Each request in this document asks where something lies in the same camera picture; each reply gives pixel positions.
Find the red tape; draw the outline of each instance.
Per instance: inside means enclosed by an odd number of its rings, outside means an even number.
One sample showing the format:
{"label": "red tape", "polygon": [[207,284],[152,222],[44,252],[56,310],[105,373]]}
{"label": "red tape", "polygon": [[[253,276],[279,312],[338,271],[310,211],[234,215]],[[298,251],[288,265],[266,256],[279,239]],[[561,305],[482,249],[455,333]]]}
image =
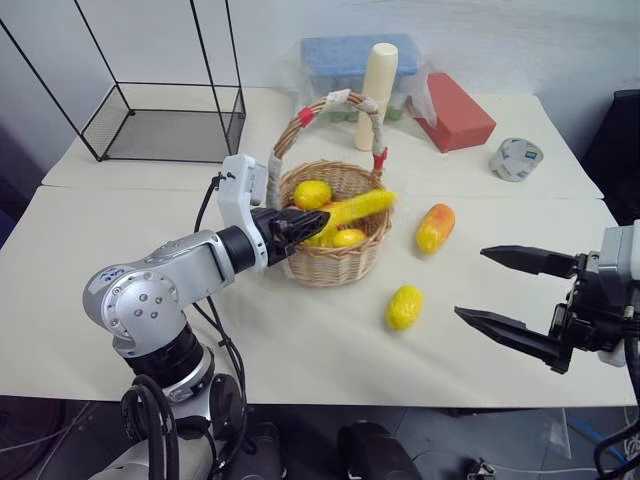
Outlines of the red tape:
{"label": "red tape", "polygon": [[309,125],[313,121],[314,117],[315,117],[315,114],[313,113],[313,110],[311,110],[309,107],[304,107],[302,110],[298,112],[298,118],[300,119],[302,128],[305,128],[307,125]]}
{"label": "red tape", "polygon": [[389,147],[384,147],[384,150],[380,155],[373,155],[373,168],[374,170],[382,170],[382,165],[384,165],[384,161],[387,159],[387,154],[389,153]]}

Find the metal wire frame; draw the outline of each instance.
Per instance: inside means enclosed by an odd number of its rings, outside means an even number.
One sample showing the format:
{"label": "metal wire frame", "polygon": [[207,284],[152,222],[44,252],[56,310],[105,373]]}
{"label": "metal wire frame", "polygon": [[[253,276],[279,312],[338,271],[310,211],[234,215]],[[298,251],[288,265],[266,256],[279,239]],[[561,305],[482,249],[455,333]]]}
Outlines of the metal wire frame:
{"label": "metal wire frame", "polygon": [[[62,103],[55,96],[55,94],[53,93],[53,91],[51,90],[51,88],[49,87],[47,82],[44,80],[42,75],[38,72],[38,69],[35,67],[33,62],[31,62],[31,60],[29,59],[28,55],[22,49],[22,47],[20,46],[20,44],[17,41],[16,37],[13,35],[13,33],[8,28],[8,26],[6,25],[6,23],[4,22],[4,20],[2,18],[0,18],[0,27],[2,28],[2,30],[4,30],[5,34],[7,35],[7,37],[11,41],[11,43],[14,45],[14,47],[16,48],[16,50],[18,51],[18,53],[20,54],[20,56],[22,57],[24,62],[27,64],[27,66],[29,67],[31,72],[34,74],[34,76],[36,77],[38,82],[45,89],[45,91],[47,92],[47,94],[49,95],[51,100],[54,102],[54,104],[56,105],[56,107],[58,108],[58,110],[60,111],[62,116],[65,118],[67,123],[71,126],[71,128],[73,129],[75,134],[81,139],[81,141],[87,147],[87,150],[89,150],[89,152],[96,159],[96,161],[101,162],[101,161],[107,160],[107,159],[111,159],[111,160],[184,161],[184,160],[181,160],[179,158],[140,158],[140,157],[125,158],[125,157],[111,157],[109,155],[109,153],[108,153],[109,149],[111,148],[111,146],[113,145],[113,143],[117,139],[118,135],[122,131],[125,123],[127,122],[127,120],[130,117],[134,116],[137,111],[182,112],[182,113],[188,112],[188,113],[217,114],[218,120],[220,122],[220,128],[221,128],[221,131],[222,131],[224,139],[225,139],[225,144],[226,144],[226,147],[227,147],[228,154],[231,155],[231,154],[237,153],[239,142],[240,142],[240,136],[241,136],[241,133],[242,133],[242,127],[244,126],[244,119],[246,118],[246,108],[245,108],[244,95],[243,95],[243,91],[242,91],[242,83],[240,81],[240,69],[239,69],[239,66],[238,66],[238,55],[237,55],[236,44],[235,44],[235,39],[234,39],[234,35],[233,35],[233,27],[232,27],[232,24],[231,24],[231,12],[230,12],[230,9],[229,9],[228,0],[225,0],[224,3],[225,3],[226,14],[227,14],[227,26],[229,28],[229,35],[230,35],[230,38],[231,38],[231,47],[232,47],[232,51],[233,51],[233,60],[234,60],[234,65],[235,65],[235,73],[236,73],[236,78],[237,78],[237,81],[238,81],[237,85],[229,85],[229,84],[218,84],[218,85],[216,85],[214,83],[213,73],[212,73],[212,65],[211,65],[211,62],[209,60],[209,56],[207,54],[207,49],[206,49],[206,46],[205,46],[205,43],[204,43],[204,40],[203,40],[202,30],[201,30],[201,27],[200,27],[200,21],[198,19],[198,12],[197,12],[197,8],[196,8],[194,0],[189,0],[189,5],[190,5],[190,8],[191,8],[191,13],[192,13],[192,16],[193,16],[194,25],[196,27],[196,33],[197,33],[197,36],[198,36],[198,43],[200,45],[200,50],[202,52],[204,65],[205,65],[205,68],[206,68],[206,71],[207,71],[207,77],[209,79],[209,83],[208,84],[199,84],[199,83],[162,83],[162,82],[120,82],[120,81],[118,81],[116,79],[116,77],[115,77],[115,74],[113,73],[113,69],[111,68],[111,65],[109,64],[109,62],[108,62],[108,60],[107,60],[107,58],[106,58],[106,56],[104,54],[104,51],[100,47],[100,44],[99,44],[99,42],[98,42],[98,40],[97,40],[97,38],[96,38],[96,36],[95,36],[95,34],[93,32],[93,29],[91,28],[91,25],[89,24],[89,21],[87,20],[86,15],[84,14],[84,11],[82,10],[82,7],[80,6],[79,0],[73,0],[73,3],[75,5],[76,9],[78,10],[80,18],[82,19],[82,22],[83,22],[85,28],[87,29],[87,32],[89,33],[89,36],[91,37],[91,40],[92,40],[96,50],[98,51],[98,54],[100,55],[100,58],[101,58],[102,62],[104,63],[107,71],[109,72],[109,76],[111,77],[111,79],[113,81],[113,85],[112,85],[111,89],[107,92],[107,94],[105,95],[104,99],[101,101],[101,103],[98,106],[98,108],[93,112],[91,117],[88,119],[88,121],[85,123],[85,125],[82,128],[78,128],[78,126],[75,124],[75,122],[71,119],[71,117],[69,116],[67,111],[62,106]],[[208,87],[211,87],[211,91],[213,93],[213,98],[214,98],[214,103],[215,103],[216,109],[215,110],[133,109],[129,105],[129,102],[127,101],[127,98],[124,95],[124,93],[122,92],[122,88],[121,88],[122,84],[127,84],[127,83],[129,83],[129,84],[144,84],[144,85],[208,86]],[[218,99],[218,93],[216,91],[216,87],[219,87],[219,88],[231,87],[231,88],[236,88],[237,89],[235,100],[234,100],[234,103],[233,103],[233,108],[232,108],[232,110],[230,112],[222,111],[222,109],[220,108],[220,102],[219,102],[219,99]],[[127,109],[127,113],[124,115],[124,118],[122,119],[120,125],[116,129],[115,134],[113,135],[113,138],[111,138],[111,140],[109,141],[107,147],[104,149],[104,152],[103,153],[99,153],[96,150],[95,145],[92,145],[91,142],[87,139],[85,133],[86,133],[87,129],[92,125],[92,122],[96,119],[96,117],[102,111],[102,109],[105,106],[107,100],[109,98],[111,98],[111,94],[113,93],[114,89],[117,90],[120,99],[122,100],[122,102],[124,103],[124,105],[125,105],[125,107]],[[231,115],[231,117],[229,119],[229,123],[228,123],[228,125],[226,127],[225,127],[225,124],[224,124],[223,114],[230,114]],[[231,134],[233,133],[232,132],[232,126],[234,128],[236,128],[236,129],[238,129],[238,134],[237,134],[237,137],[234,137],[233,144],[232,144],[232,138],[230,138]],[[186,160],[186,161],[198,162],[197,160]],[[216,162],[210,162],[210,161],[202,161],[202,162],[205,162],[205,163],[216,163]]]}

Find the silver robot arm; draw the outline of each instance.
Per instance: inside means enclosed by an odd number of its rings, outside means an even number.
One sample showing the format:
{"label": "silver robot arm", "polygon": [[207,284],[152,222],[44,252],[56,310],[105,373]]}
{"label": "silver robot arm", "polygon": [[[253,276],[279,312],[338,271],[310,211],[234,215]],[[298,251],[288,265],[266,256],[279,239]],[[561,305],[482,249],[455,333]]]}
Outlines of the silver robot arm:
{"label": "silver robot arm", "polygon": [[[213,353],[194,335],[184,308],[230,285],[243,270],[262,271],[292,255],[329,219],[326,212],[250,209],[265,195],[266,169],[247,155],[227,157],[216,180],[225,229],[197,232],[136,262],[107,267],[89,280],[82,298],[91,320],[113,335],[116,352],[162,389],[175,419],[204,418],[214,437],[214,424],[229,429],[225,419],[238,387],[231,377],[214,377]],[[207,478],[213,455],[206,438],[179,439],[179,452],[180,479]],[[142,441],[92,478],[148,474]]]}

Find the orange mango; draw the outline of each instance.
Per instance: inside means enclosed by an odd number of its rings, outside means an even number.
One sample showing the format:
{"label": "orange mango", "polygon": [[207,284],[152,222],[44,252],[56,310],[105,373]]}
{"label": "orange mango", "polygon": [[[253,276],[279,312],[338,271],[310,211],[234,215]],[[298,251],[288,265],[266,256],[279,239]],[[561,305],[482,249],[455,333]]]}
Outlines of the orange mango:
{"label": "orange mango", "polygon": [[418,231],[416,243],[424,253],[435,253],[449,238],[454,225],[456,214],[443,203],[438,203],[427,212]]}

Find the black cable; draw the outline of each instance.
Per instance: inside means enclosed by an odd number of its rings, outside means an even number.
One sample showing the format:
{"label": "black cable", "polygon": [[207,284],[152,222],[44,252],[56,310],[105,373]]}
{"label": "black cable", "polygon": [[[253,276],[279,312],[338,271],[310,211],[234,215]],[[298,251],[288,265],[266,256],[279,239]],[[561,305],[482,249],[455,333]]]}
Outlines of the black cable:
{"label": "black cable", "polygon": [[177,425],[160,386],[151,377],[138,375],[120,405],[127,433],[136,441],[148,439],[149,479],[179,480]]}
{"label": "black cable", "polygon": [[[638,356],[638,338],[636,335],[628,335],[625,338],[624,352],[627,369],[629,370],[629,377],[631,378],[633,391],[638,403],[638,408],[640,409],[640,357]],[[598,470],[598,474],[600,475],[598,480],[614,480],[622,478],[626,472],[640,466],[640,455],[610,472],[604,471],[601,462],[601,457],[606,449],[632,437],[633,435],[636,435],[637,433],[640,433],[640,415],[638,415],[638,418],[636,418],[636,421],[632,425],[606,438],[596,446],[593,452],[593,460],[596,465],[596,469]]]}
{"label": "black cable", "polygon": [[133,423],[131,415],[136,415],[138,412],[135,406],[138,399],[142,402],[142,410],[145,414],[145,428],[149,446],[149,480],[164,480],[164,448],[162,446],[160,409],[153,393],[144,385],[134,385],[122,396],[120,405],[125,426]]}
{"label": "black cable", "polygon": [[204,199],[202,200],[202,204],[200,205],[200,209],[198,210],[198,216],[196,217],[196,224],[193,227],[193,233],[198,233],[200,231],[200,224],[202,223],[202,217],[204,216],[204,212],[207,210],[207,205],[209,205],[209,200],[211,199],[211,195],[214,190],[218,189],[218,185],[220,185],[220,179],[222,177],[220,174],[218,176],[213,177],[211,179],[211,183],[207,188],[207,193],[204,194]]}
{"label": "black cable", "polygon": [[[196,223],[193,228],[193,233],[197,233],[200,231],[200,226],[202,224],[202,217],[204,216],[204,212],[209,205],[209,201],[211,200],[211,195],[214,190],[218,189],[220,185],[220,180],[222,179],[222,175],[219,173],[216,177],[211,179],[211,183],[207,188],[207,191],[202,199],[202,203],[200,204],[200,208],[198,210],[198,215],[196,217]],[[209,304],[209,308],[211,309],[211,313],[213,314],[213,319],[197,304],[193,303],[193,307],[196,311],[202,315],[202,317],[220,334],[222,341],[220,342],[220,346],[224,346],[227,350],[229,358],[231,359],[231,363],[233,364],[233,369],[238,377],[238,383],[240,384],[240,396],[242,401],[242,426],[240,428],[240,434],[238,438],[236,438],[233,449],[229,453],[226,458],[221,458],[217,465],[214,464],[210,477],[224,470],[227,465],[235,458],[235,456],[240,451],[242,444],[244,442],[245,434],[247,431],[247,394],[246,394],[246,379],[245,379],[245,371],[244,371],[244,362],[242,360],[242,355],[240,355],[240,351],[236,347],[231,337],[227,335],[224,327],[222,326],[222,321],[220,320],[220,315],[218,314],[218,310],[216,309],[213,300],[211,297],[207,297],[207,303]],[[213,439],[210,439],[210,444],[212,445],[212,453],[214,459],[216,458],[216,450],[215,444],[213,443]]]}
{"label": "black cable", "polygon": [[160,386],[148,375],[138,375],[133,380],[134,385],[142,385],[147,387],[159,407],[162,416],[162,426],[164,431],[165,449],[167,454],[167,480],[179,480],[180,478],[180,452],[178,450],[178,432],[176,429],[176,420],[173,411],[169,406],[169,402],[165,397]]}
{"label": "black cable", "polygon": [[194,308],[202,315],[202,317],[213,327],[216,329],[220,336],[222,337],[222,341],[220,342],[220,346],[224,346],[227,350],[229,358],[231,359],[231,363],[233,364],[233,369],[235,370],[236,376],[238,377],[238,383],[240,384],[240,396],[242,401],[242,426],[240,428],[240,433],[234,442],[234,446],[225,458],[222,458],[217,466],[214,467],[211,472],[212,475],[221,472],[224,470],[231,461],[236,457],[238,452],[240,451],[243,442],[245,440],[245,435],[247,431],[247,394],[246,394],[246,378],[245,378],[245,370],[244,370],[244,362],[242,360],[242,355],[240,355],[240,351],[236,347],[231,337],[227,334],[224,327],[222,326],[222,321],[220,320],[220,315],[218,314],[218,310],[213,303],[211,297],[207,297],[207,303],[209,304],[209,308],[213,313],[213,319],[209,316],[199,305],[193,304]]}

